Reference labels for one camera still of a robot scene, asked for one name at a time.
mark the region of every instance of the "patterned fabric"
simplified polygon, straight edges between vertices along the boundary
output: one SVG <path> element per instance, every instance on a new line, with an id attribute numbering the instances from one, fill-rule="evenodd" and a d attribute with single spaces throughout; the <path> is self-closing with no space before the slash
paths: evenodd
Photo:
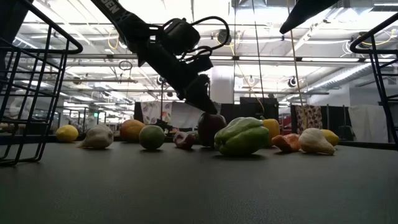
<path id="1" fill-rule="evenodd" d="M 322 129 L 322 113 L 320 106 L 305 105 L 304 110 L 301 106 L 296 106 L 297 113 L 297 133 L 303 133 L 305 129 L 304 119 L 307 119 L 307 128 Z"/>
<path id="2" fill-rule="evenodd" d="M 155 124 L 160 119 L 160 102 L 142 102 L 142 117 L 144 118 L 144 124 Z M 172 117 L 172 103 L 163 102 L 163 121 L 169 123 Z"/>

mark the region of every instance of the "ceiling light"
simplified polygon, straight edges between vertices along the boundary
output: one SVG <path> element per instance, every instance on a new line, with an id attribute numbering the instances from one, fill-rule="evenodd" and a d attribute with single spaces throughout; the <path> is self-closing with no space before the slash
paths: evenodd
<path id="1" fill-rule="evenodd" d="M 391 62 L 391 61 L 392 61 L 392 59 L 379 58 L 379 62 L 382 62 L 382 63 L 387 63 L 387 62 Z"/>
<path id="2" fill-rule="evenodd" d="M 340 44 L 340 43 L 345 43 L 348 40 L 333 40 L 333 41 L 327 41 L 327 40 L 308 40 L 305 42 L 305 44 Z"/>
<path id="3" fill-rule="evenodd" d="M 134 106 L 134 104 L 132 104 L 132 105 L 119 105 L 119 106 L 121 106 L 121 107 L 129 107 L 129 106 Z"/>
<path id="4" fill-rule="evenodd" d="M 78 107 L 88 107 L 88 105 L 84 105 L 84 104 L 74 104 L 74 103 L 68 103 L 68 102 L 64 102 L 63 106 L 78 106 Z"/>
<path id="5" fill-rule="evenodd" d="M 303 62 L 357 62 L 358 58 L 303 58 Z"/>
<path id="6" fill-rule="evenodd" d="M 299 96 L 299 94 L 294 94 L 294 95 L 288 96 L 286 99 L 287 99 L 287 100 L 290 100 L 291 98 L 293 98 L 293 97 L 298 97 L 298 96 Z"/>
<path id="7" fill-rule="evenodd" d="M 374 6 L 398 6 L 398 3 L 374 3 Z"/>
<path id="8" fill-rule="evenodd" d="M 85 110 L 85 108 L 78 108 L 78 107 L 67 108 L 67 109 L 70 109 L 70 110 Z"/>
<path id="9" fill-rule="evenodd" d="M 85 96 L 73 96 L 74 98 L 81 100 L 81 101 L 93 101 L 90 97 L 85 97 Z"/>
<path id="10" fill-rule="evenodd" d="M 292 57 L 239 57 L 240 60 L 262 60 L 262 61 L 293 61 Z"/>
<path id="11" fill-rule="evenodd" d="M 37 84 L 39 84 L 39 83 L 38 83 L 38 81 L 32 81 L 32 83 L 30 83 L 30 84 L 33 85 L 33 86 L 37 86 Z M 40 86 L 41 87 L 46 87 L 46 86 L 50 86 L 50 85 L 48 85 L 46 83 L 41 83 Z"/>
<path id="12" fill-rule="evenodd" d="M 94 103 L 95 105 L 115 105 L 115 103 Z"/>
<path id="13" fill-rule="evenodd" d="M 210 56 L 212 60 L 232 60 L 230 56 Z"/>
<path id="14" fill-rule="evenodd" d="M 253 76 L 250 76 L 250 78 L 249 78 L 249 80 L 248 80 L 248 83 L 249 83 L 250 85 L 253 85 L 254 82 L 255 82 L 255 80 L 253 79 Z"/>

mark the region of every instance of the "table surface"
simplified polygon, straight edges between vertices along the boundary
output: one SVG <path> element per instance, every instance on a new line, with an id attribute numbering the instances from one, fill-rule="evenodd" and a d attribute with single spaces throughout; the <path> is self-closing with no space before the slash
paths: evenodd
<path id="1" fill-rule="evenodd" d="M 398 223 L 395 151 L 225 158 L 200 146 L 76 145 L 48 144 L 40 163 L 0 168 L 0 223 Z"/>

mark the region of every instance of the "black metal wire basket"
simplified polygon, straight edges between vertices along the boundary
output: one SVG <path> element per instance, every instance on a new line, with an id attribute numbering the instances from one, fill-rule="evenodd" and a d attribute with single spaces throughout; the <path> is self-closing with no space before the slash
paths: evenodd
<path id="1" fill-rule="evenodd" d="M 2 98 L 0 124 L 2 127 L 7 126 L 11 132 L 10 135 L 6 136 L 7 148 L 3 149 L 4 154 L 0 154 L 0 166 L 14 166 L 18 162 L 38 162 L 41 160 L 60 96 L 68 54 L 78 54 L 83 51 L 83 46 L 77 40 L 40 12 L 29 1 L 18 1 L 21 6 L 48 24 L 49 28 L 43 49 L 22 49 L 0 37 L 0 54 L 6 54 L 6 69 L 0 70 L 0 98 Z M 54 49 L 50 47 L 50 39 L 53 31 L 58 32 L 66 39 L 64 48 Z M 70 49 L 70 43 L 75 45 L 75 49 Z M 61 57 L 58 60 L 50 60 L 50 54 L 59 54 Z M 22 58 L 31 59 L 34 62 L 32 67 L 28 70 L 26 68 L 21 70 L 19 62 Z M 16 74 L 25 74 L 30 77 L 27 86 L 15 83 Z M 40 86 L 43 77 L 45 78 L 47 75 L 56 77 L 55 84 L 53 88 L 41 90 Z M 17 94 L 15 93 L 16 90 L 24 90 L 25 92 L 24 94 Z M 22 104 L 19 112 L 10 117 L 6 114 L 6 109 L 10 101 L 15 97 L 22 99 Z M 47 115 L 45 119 L 34 119 L 35 106 L 41 98 L 46 98 L 50 102 L 49 108 L 46 111 Z M 30 109 L 28 107 L 28 110 L 24 111 L 27 103 L 31 105 Z M 38 128 L 40 130 L 39 134 L 37 132 L 34 136 L 29 134 L 28 130 L 33 127 L 40 127 Z M 22 134 L 16 134 L 18 129 L 21 129 Z M 38 143 L 37 150 L 32 157 L 21 158 L 22 149 L 24 143 L 27 142 L 27 138 L 35 138 L 35 142 Z M 13 145 L 19 145 L 16 153 L 10 153 Z"/>
<path id="2" fill-rule="evenodd" d="M 398 149 L 398 137 L 397 131 L 398 126 L 395 125 L 394 120 L 392 119 L 392 113 L 390 109 L 391 102 L 398 101 L 398 95 L 387 96 L 386 88 L 384 86 L 384 77 L 398 77 L 398 74 L 390 74 L 390 73 L 382 73 L 382 69 L 386 68 L 390 65 L 393 65 L 398 62 L 398 49 L 377 49 L 377 43 L 375 41 L 375 35 L 391 25 L 393 22 L 398 20 L 398 13 L 394 14 L 375 28 L 371 29 L 369 32 L 365 33 L 358 39 L 354 40 L 350 46 L 350 50 L 356 54 L 369 54 L 371 65 L 373 69 L 374 79 L 376 81 L 377 90 L 380 95 L 381 105 L 383 106 L 384 112 L 386 114 L 387 119 L 387 127 L 390 131 L 390 134 L 396 144 L 396 149 Z M 359 49 L 357 46 L 362 42 L 371 39 L 371 48 L 370 49 Z M 380 64 L 379 55 L 389 54 L 394 55 L 395 58 L 392 58 L 390 62 Z"/>

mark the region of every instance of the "hanging cable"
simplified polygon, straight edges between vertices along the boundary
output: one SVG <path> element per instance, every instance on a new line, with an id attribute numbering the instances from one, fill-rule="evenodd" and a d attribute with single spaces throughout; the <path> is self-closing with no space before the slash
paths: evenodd
<path id="1" fill-rule="evenodd" d="M 286 0 L 286 6 L 287 6 L 287 13 L 288 13 L 288 15 L 290 15 L 289 0 Z M 294 40 L 293 30 L 290 30 L 290 36 L 292 37 L 292 40 Z M 297 59 L 296 59 L 296 50 L 295 50 L 295 46 L 294 46 L 294 41 L 292 41 L 292 50 L 293 50 L 294 69 L 296 72 L 297 90 L 298 90 L 298 95 L 300 97 L 300 104 L 301 104 L 302 114 L 303 114 L 303 118 L 304 118 L 304 129 L 306 129 L 307 128 L 307 115 L 305 114 L 305 109 L 304 109 L 304 104 L 303 104 L 303 96 L 301 95 L 299 71 L 297 70 Z"/>
<path id="2" fill-rule="evenodd" d="M 380 42 L 380 43 L 376 44 L 376 46 L 382 45 L 382 44 L 386 44 L 386 43 L 390 42 L 390 40 L 392 39 L 392 36 L 394 35 L 394 32 L 395 32 L 395 30 L 392 30 L 392 31 L 391 31 L 391 35 L 390 35 L 390 38 L 389 38 L 388 40 L 386 40 L 386 41 L 383 41 L 383 42 Z M 372 43 L 362 42 L 362 44 L 372 46 Z"/>
<path id="3" fill-rule="evenodd" d="M 109 32 L 109 36 L 108 36 L 108 45 L 109 45 L 109 47 L 110 47 L 111 49 L 116 50 L 116 49 L 118 48 L 118 46 L 119 46 L 119 34 L 118 34 L 118 38 L 116 38 L 116 45 L 115 45 L 115 46 L 112 46 L 112 45 L 111 45 L 111 39 L 110 39 L 111 34 L 112 34 L 112 32 Z"/>
<path id="4" fill-rule="evenodd" d="M 217 45 L 215 47 L 200 46 L 200 47 L 197 47 L 195 49 L 189 50 L 189 51 L 187 51 L 187 52 L 185 52 L 183 54 L 183 57 L 181 57 L 180 60 L 184 60 L 184 61 L 195 60 L 196 58 L 200 57 L 200 55 L 202 55 L 202 54 L 204 54 L 206 52 L 208 52 L 208 54 L 211 55 L 214 50 L 219 49 L 219 48 L 223 47 L 224 45 L 226 45 L 228 39 L 230 38 L 230 33 L 229 33 L 228 23 L 224 19 L 222 19 L 222 18 L 220 18 L 218 16 L 208 16 L 208 17 L 200 19 L 200 20 L 198 20 L 196 22 L 192 22 L 191 26 L 197 25 L 197 24 L 199 24 L 199 23 L 201 23 L 203 21 L 207 21 L 207 20 L 210 20 L 210 19 L 216 19 L 216 20 L 218 20 L 218 21 L 220 21 L 220 22 L 222 22 L 224 24 L 225 30 L 226 30 L 226 37 L 225 37 L 224 42 L 220 43 L 219 45 Z M 200 50 L 200 49 L 204 49 L 204 50 L 200 51 L 199 53 L 197 53 L 194 56 L 191 56 L 191 57 L 189 57 L 187 59 L 183 59 L 184 56 L 186 56 L 187 53 L 195 52 L 195 51 Z"/>
<path id="5" fill-rule="evenodd" d="M 261 83 L 261 94 L 262 94 L 262 104 L 264 103 L 264 88 L 262 86 L 262 72 L 261 72 L 261 60 L 260 60 L 260 46 L 259 46 L 259 35 L 257 33 L 257 22 L 256 22 L 256 11 L 254 10 L 254 0 L 251 0 L 252 8 L 253 8 L 253 16 L 254 16 L 254 29 L 256 30 L 256 40 L 257 40 L 257 54 L 258 54 L 258 61 L 259 61 L 259 69 L 260 69 L 260 83 Z"/>
<path id="6" fill-rule="evenodd" d="M 241 66 L 238 63 L 236 63 L 236 64 L 238 65 L 238 68 L 241 71 L 241 74 L 242 74 L 242 76 L 244 78 L 244 81 L 246 81 L 246 83 L 248 84 L 249 90 L 253 92 L 254 97 L 256 97 L 256 100 L 259 102 L 259 104 L 261 106 L 261 109 L 262 109 L 262 113 L 265 114 L 266 111 L 264 109 L 264 105 L 261 103 L 260 99 L 257 97 L 256 92 L 252 89 L 252 86 L 250 85 L 249 81 L 247 80 L 245 74 L 243 73 Z"/>

